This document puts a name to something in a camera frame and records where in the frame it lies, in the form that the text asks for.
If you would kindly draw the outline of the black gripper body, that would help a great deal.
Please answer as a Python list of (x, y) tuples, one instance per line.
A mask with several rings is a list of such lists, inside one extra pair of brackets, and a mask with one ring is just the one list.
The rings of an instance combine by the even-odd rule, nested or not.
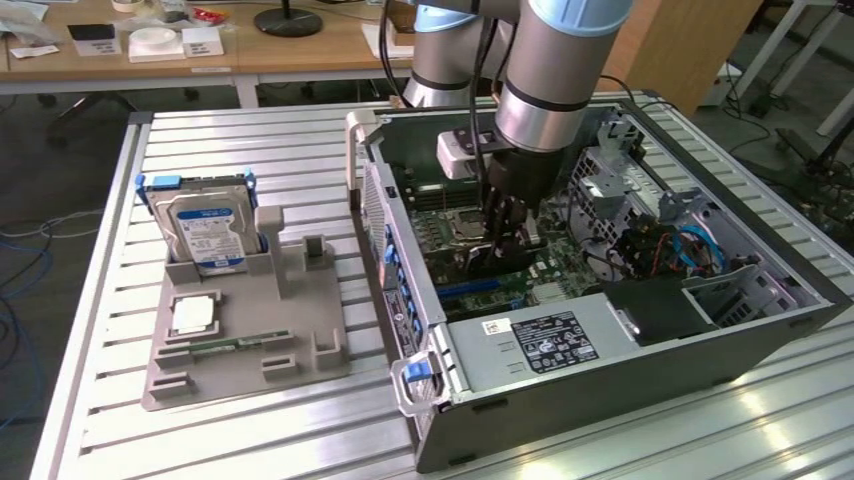
[(514, 148), (494, 152), (487, 166), (487, 204), (498, 206), (503, 200), (513, 199), (527, 208), (538, 208), (558, 174), (558, 151), (537, 153)]

